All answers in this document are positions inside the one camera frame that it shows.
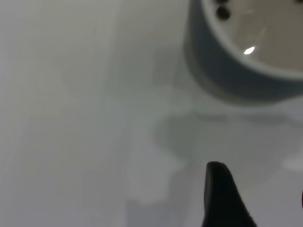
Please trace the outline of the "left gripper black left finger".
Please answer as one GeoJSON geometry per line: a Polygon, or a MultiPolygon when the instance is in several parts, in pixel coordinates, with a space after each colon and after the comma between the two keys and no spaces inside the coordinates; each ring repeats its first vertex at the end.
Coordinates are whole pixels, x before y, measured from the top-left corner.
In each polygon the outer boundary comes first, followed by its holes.
{"type": "Polygon", "coordinates": [[[202,227],[255,227],[229,168],[222,162],[206,165],[202,227]]]}

